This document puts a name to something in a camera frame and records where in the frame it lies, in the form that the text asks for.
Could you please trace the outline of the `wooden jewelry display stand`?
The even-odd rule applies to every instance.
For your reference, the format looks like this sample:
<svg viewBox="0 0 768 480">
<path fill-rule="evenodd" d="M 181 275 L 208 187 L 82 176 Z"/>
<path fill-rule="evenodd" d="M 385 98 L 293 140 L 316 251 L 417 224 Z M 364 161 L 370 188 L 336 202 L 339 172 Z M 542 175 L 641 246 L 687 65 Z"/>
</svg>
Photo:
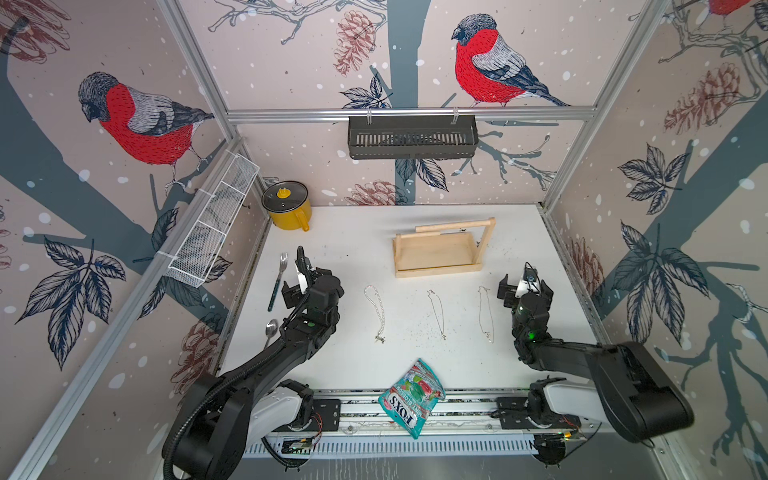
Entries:
<svg viewBox="0 0 768 480">
<path fill-rule="evenodd" d="M 418 278 L 483 269 L 496 219 L 418 226 L 392 240 L 395 276 Z"/>
</svg>

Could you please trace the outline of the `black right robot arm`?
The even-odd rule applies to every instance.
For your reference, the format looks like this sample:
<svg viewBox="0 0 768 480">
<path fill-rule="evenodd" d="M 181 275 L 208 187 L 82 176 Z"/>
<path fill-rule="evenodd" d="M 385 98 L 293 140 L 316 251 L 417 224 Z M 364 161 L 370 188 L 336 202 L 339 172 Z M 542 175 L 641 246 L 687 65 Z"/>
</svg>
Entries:
<svg viewBox="0 0 768 480">
<path fill-rule="evenodd" d="M 590 381 L 548 378 L 530 385 L 528 414 L 535 423 L 575 416 L 609 424 L 623 439 L 641 443 L 693 425 L 693 408 L 645 347 L 630 341 L 587 344 L 548 333 L 554 291 L 528 268 L 516 286 L 500 280 L 497 298 L 511 311 L 518 360 L 536 371 Z"/>
</svg>

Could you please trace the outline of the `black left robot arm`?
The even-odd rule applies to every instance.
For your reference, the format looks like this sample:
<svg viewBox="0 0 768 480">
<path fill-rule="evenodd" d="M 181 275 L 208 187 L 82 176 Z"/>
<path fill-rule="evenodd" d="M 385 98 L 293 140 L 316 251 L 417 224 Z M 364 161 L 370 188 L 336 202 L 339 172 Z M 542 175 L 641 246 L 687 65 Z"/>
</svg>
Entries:
<svg viewBox="0 0 768 480">
<path fill-rule="evenodd" d="M 245 450 L 274 429 L 302 427 L 312 415 L 312 390 L 287 379 L 336 332 L 344 289 L 328 269 L 296 252 L 299 282 L 283 285 L 290 314 L 277 339 L 241 366 L 219 376 L 201 374 L 187 390 L 162 447 L 162 475 L 229 478 Z"/>
</svg>

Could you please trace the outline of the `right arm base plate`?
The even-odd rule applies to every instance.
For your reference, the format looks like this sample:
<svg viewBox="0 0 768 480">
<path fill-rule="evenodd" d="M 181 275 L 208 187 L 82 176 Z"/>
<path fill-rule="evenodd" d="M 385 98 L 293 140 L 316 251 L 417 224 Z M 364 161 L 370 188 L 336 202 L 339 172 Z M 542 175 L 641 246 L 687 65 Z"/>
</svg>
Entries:
<svg viewBox="0 0 768 480">
<path fill-rule="evenodd" d="M 517 429 L 578 429 L 581 421 L 578 416 L 554 412 L 544 402 L 526 397 L 499 397 L 496 409 L 489 416 L 499 420 L 505 430 Z"/>
</svg>

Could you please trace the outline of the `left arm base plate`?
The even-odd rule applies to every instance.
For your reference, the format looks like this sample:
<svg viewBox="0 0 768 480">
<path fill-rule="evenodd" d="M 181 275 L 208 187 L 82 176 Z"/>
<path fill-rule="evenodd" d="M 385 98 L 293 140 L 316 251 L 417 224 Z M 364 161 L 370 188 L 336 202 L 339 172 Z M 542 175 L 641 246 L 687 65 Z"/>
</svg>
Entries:
<svg viewBox="0 0 768 480">
<path fill-rule="evenodd" d="M 292 432 L 336 432 L 341 420 L 341 401 L 338 399 L 315 400 L 307 417 L 300 415 L 287 429 Z"/>
</svg>

